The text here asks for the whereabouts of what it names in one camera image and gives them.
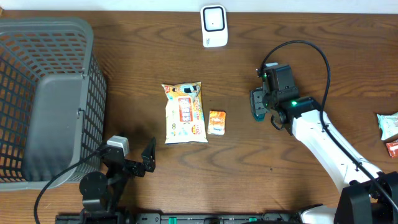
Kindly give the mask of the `small orange snack packet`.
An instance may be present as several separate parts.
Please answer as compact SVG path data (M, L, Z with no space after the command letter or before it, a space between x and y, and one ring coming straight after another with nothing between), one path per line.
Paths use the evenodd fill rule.
M226 124L225 111L210 111L208 120L208 134L224 135Z

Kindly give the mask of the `yellow snack bag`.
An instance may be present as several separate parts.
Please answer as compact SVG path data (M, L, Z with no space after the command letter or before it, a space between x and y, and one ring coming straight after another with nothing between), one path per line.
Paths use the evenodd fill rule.
M162 87L167 97L165 143L207 143L201 82L163 84Z

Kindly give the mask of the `light teal wipes packet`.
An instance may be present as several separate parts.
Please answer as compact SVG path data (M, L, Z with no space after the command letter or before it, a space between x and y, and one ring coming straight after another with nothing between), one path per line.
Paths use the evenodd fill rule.
M381 140L389 139L398 133L397 127L397 113L392 115L377 114L379 128L382 131Z

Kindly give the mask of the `red Top chocolate bar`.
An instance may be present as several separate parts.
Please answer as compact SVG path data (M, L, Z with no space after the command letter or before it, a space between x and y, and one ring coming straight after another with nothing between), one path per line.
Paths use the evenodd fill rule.
M386 147L391 158L398 157L398 140L386 143Z

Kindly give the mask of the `teal Listerine mouthwash bottle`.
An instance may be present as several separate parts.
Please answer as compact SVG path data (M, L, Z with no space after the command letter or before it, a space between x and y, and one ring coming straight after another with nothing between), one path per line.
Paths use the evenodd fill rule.
M253 115L254 119L256 121L258 121L258 122L263 121L264 118L265 118L265 114L255 114L255 113L253 113L252 115Z

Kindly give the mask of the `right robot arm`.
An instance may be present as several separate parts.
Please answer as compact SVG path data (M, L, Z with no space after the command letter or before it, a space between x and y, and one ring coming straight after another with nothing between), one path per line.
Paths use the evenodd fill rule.
M365 159L332 125L320 104L300 96L289 65L257 69L262 86L250 92L256 121L271 124L305 145L340 194L337 207L314 205L292 219L301 223L397 223L397 173L385 173Z

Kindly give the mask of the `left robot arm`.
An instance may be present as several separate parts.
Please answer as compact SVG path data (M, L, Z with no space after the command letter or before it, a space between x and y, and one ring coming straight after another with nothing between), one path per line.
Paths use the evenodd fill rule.
M80 181L83 210L81 223L133 223L134 219L118 203L128 180L144 177L155 170L156 138L152 138L141 154L142 161L126 159L129 154L128 139L113 136L102 143L96 155L108 168L107 173L100 171L86 174Z

